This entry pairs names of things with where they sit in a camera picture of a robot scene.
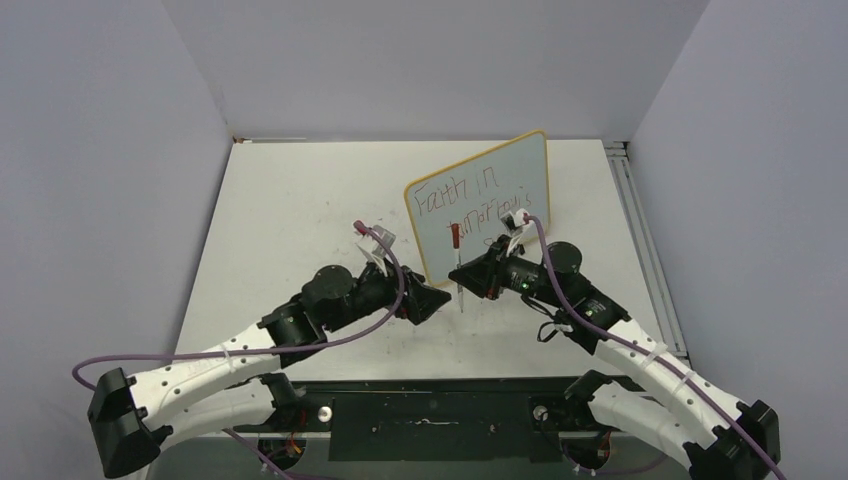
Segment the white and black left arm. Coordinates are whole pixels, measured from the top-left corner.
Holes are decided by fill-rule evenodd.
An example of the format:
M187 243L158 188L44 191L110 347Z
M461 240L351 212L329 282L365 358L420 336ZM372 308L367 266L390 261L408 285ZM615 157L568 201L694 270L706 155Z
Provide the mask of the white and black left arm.
M208 432L266 423L290 428L298 416L282 369L327 344L327 335L384 309L418 325L451 300L422 275L388 260L359 276L325 266L287 303L198 359L129 375L102 374L87 411L103 474L121 478L168 447Z

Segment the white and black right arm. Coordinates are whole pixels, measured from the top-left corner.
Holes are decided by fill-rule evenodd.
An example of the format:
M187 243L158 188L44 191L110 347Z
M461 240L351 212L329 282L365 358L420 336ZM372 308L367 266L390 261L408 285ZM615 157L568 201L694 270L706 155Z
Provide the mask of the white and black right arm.
M533 263L501 236L487 253L449 274L470 293L496 300L506 290L531 306L551 306L567 338L638 384L627 391L590 370L565 393L569 421L628 433L678 462L693 479L764 479L781 459L776 412L747 404L669 353L627 311L580 272L582 254L567 242Z

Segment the white whiteboard marker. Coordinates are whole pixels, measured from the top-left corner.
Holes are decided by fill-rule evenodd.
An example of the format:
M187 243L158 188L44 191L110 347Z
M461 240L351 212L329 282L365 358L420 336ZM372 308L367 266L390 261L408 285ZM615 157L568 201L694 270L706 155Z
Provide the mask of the white whiteboard marker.
M450 225L450 230L451 230L452 249L453 249L453 253L454 253L454 257L455 257L454 269L458 269L462 266L461 248L460 248L460 246L461 246L461 244L460 244L460 239L461 239L461 237L460 237L460 233L461 233L460 225L457 224L457 223L452 223ZM457 297L456 297L457 304L458 304L458 307L459 307L459 311L461 313L463 313L464 312L464 289L463 289L463 286L461 284L459 284L457 282L455 282L455 284L456 284L456 290L457 290Z

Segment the yellow framed whiteboard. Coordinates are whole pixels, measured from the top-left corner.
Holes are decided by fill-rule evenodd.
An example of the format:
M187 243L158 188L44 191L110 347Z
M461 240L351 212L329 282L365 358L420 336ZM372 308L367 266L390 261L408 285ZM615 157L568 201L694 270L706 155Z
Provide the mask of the yellow framed whiteboard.
M449 282L457 266L451 226L459 226L464 261L483 253L505 232L501 217L520 209L550 225L547 135L531 131L408 184L404 201L433 286Z

